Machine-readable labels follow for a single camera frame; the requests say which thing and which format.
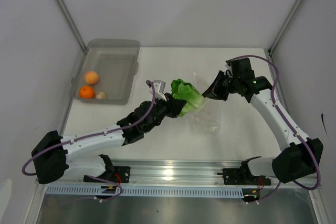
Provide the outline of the green plastic lettuce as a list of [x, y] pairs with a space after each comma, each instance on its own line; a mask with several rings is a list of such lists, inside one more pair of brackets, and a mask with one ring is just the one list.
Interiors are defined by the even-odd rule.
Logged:
[[182, 79], [175, 79], [171, 82], [171, 95], [177, 100], [186, 102], [179, 113], [179, 117], [201, 109], [206, 101], [191, 83]]

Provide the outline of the clear zip top bag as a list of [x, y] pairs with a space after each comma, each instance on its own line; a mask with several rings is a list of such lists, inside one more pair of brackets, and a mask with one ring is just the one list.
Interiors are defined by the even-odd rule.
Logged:
[[189, 88], [188, 102], [193, 107], [188, 113], [190, 126], [197, 133], [215, 133], [220, 128], [221, 108], [217, 101], [201, 98], [201, 94], [210, 86], [203, 76], [193, 73], [192, 88]]

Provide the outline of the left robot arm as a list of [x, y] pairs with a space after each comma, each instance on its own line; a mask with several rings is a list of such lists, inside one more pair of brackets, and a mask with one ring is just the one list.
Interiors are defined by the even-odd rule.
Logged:
[[185, 100], [166, 93], [164, 100], [142, 102], [127, 117], [103, 130], [73, 136], [61, 136], [57, 131], [46, 133], [31, 153], [38, 182], [49, 184], [61, 178], [110, 181], [115, 169], [109, 156], [86, 158], [85, 153], [133, 144], [159, 126], [165, 117], [178, 117], [186, 104]]

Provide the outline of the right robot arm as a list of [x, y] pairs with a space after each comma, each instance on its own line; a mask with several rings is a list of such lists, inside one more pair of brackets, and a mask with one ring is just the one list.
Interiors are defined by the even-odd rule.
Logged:
[[276, 138], [280, 154], [243, 161], [240, 179], [251, 184], [258, 176], [275, 177], [283, 184], [293, 182], [306, 190], [315, 190], [321, 184], [319, 163], [323, 144], [318, 138], [310, 138], [282, 106], [275, 96], [278, 80], [270, 83], [264, 76], [255, 76], [251, 58], [247, 55], [227, 60], [228, 69], [219, 71], [202, 94], [222, 101], [226, 101], [230, 94], [239, 94], [258, 111]]

